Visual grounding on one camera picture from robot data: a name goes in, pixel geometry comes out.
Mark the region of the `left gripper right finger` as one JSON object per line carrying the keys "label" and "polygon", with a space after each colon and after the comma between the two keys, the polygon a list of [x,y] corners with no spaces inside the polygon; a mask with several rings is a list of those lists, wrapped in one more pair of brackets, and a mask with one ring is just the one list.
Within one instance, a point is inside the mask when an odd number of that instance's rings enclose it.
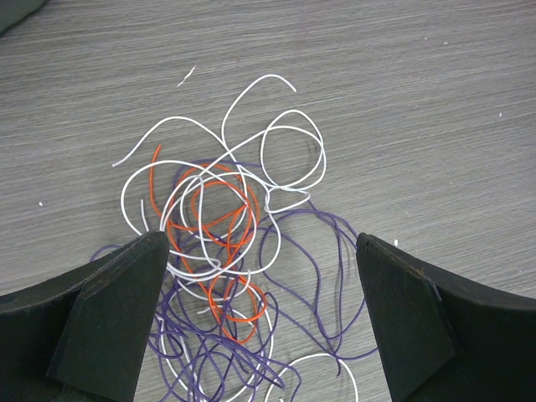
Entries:
{"label": "left gripper right finger", "polygon": [[393,401],[533,401],[535,300],[362,233],[357,261]]}

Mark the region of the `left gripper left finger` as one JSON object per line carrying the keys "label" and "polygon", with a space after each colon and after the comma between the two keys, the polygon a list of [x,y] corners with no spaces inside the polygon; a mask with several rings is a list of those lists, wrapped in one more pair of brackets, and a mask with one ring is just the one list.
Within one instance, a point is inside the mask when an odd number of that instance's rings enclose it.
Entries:
{"label": "left gripper left finger", "polygon": [[3,401],[131,401],[168,262],[149,232],[1,297]]}

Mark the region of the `dark green plastic tray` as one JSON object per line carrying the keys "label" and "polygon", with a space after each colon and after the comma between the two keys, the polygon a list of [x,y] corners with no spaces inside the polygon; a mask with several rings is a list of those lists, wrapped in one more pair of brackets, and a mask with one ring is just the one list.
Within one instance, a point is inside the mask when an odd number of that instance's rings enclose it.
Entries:
{"label": "dark green plastic tray", "polygon": [[41,9],[46,0],[0,0],[0,33]]}

